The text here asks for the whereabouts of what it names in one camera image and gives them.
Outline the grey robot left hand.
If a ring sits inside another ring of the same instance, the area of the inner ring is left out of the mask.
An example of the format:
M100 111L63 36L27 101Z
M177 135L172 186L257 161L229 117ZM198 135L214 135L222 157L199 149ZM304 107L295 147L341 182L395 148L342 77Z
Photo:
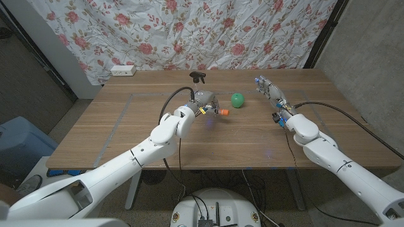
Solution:
M218 115L220 108L214 92L205 90L196 91L194 98L191 98L187 103L187 107L189 107L195 113L195 116L201 114L201 108L205 114Z

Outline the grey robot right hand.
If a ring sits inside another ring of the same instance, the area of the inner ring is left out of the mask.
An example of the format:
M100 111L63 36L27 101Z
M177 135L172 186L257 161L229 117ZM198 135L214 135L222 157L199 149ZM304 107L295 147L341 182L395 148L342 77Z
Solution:
M275 109L275 113L272 114L274 122L285 127L286 121L297 114L296 109L289 103L284 93L269 79L261 75L254 80L258 86L256 90L262 93Z

